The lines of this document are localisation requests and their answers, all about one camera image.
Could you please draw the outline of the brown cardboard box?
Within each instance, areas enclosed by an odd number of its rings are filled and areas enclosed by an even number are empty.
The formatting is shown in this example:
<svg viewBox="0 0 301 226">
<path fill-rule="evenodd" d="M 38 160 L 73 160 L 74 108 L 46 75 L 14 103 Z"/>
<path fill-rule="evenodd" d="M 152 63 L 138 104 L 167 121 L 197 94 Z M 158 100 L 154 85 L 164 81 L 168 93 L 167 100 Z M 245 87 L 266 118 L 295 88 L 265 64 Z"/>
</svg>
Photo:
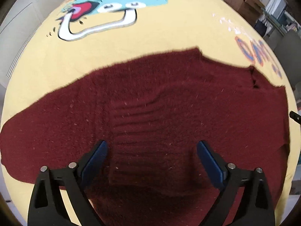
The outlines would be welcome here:
<svg viewBox="0 0 301 226">
<path fill-rule="evenodd" d="M 241 17 L 243 17 L 252 27 L 263 14 L 264 5 L 260 0 L 223 0 Z"/>
</svg>

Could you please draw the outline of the white wardrobe doors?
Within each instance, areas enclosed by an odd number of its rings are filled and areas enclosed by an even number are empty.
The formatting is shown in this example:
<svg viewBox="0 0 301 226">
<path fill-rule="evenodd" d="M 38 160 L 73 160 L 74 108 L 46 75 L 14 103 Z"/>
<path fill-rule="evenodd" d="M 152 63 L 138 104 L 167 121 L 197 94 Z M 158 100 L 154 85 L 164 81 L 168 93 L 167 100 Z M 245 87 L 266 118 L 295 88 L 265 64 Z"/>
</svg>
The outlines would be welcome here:
<svg viewBox="0 0 301 226">
<path fill-rule="evenodd" d="M 1 85 L 7 88 L 24 47 L 64 0 L 16 0 L 1 23 Z"/>
</svg>

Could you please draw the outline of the yellow dinosaur print bedsheet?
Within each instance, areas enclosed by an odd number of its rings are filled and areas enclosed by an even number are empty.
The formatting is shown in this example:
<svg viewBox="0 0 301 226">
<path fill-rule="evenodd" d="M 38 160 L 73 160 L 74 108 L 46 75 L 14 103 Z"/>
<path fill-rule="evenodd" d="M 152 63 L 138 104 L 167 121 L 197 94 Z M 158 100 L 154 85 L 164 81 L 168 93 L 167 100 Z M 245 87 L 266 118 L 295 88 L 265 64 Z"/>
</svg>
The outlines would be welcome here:
<svg viewBox="0 0 301 226">
<path fill-rule="evenodd" d="M 37 28 L 12 73 L 4 124 L 45 95 L 84 76 L 138 58 L 197 48 L 209 60 L 255 67 L 287 97 L 289 149 L 282 193 L 274 207 L 282 221 L 300 154 L 293 90 L 263 38 L 222 0 L 65 0 Z M 33 183 L 16 180 L 2 164 L 10 197 L 27 218 Z"/>
</svg>

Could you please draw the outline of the dark red knit sweater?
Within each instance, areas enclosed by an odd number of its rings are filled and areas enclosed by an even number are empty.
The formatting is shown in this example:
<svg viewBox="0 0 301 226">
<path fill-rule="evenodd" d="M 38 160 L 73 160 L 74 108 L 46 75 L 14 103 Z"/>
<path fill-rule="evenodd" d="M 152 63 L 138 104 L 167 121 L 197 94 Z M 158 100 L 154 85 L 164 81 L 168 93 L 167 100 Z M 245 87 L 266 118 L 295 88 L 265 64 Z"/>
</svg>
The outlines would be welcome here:
<svg viewBox="0 0 301 226">
<path fill-rule="evenodd" d="M 233 67 L 195 48 L 96 70 L 9 119 L 2 164 L 33 183 L 99 141 L 109 145 L 86 189 L 106 225 L 198 225 L 218 191 L 196 154 L 205 140 L 242 169 L 263 168 L 277 203 L 287 169 L 284 87 L 255 67 Z"/>
</svg>

